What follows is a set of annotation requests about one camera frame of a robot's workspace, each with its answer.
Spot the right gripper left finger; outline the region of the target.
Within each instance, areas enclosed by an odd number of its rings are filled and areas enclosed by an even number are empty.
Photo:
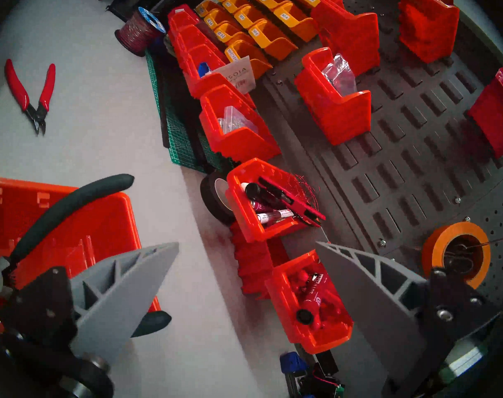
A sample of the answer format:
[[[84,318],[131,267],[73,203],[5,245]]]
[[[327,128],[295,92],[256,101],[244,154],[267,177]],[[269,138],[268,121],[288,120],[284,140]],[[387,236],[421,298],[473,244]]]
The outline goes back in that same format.
[[[178,253],[178,242],[142,248],[101,260],[72,279],[65,267],[53,266],[16,291],[0,308],[0,322],[35,345],[113,364]]]

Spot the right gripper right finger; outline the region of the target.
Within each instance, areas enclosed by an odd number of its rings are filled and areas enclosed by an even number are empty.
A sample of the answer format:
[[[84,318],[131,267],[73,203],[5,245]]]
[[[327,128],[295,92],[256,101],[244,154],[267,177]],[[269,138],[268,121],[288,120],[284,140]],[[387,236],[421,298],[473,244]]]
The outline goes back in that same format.
[[[500,315],[445,267],[426,279],[383,256],[321,241],[317,255],[388,373],[382,392],[428,392],[455,346]]]

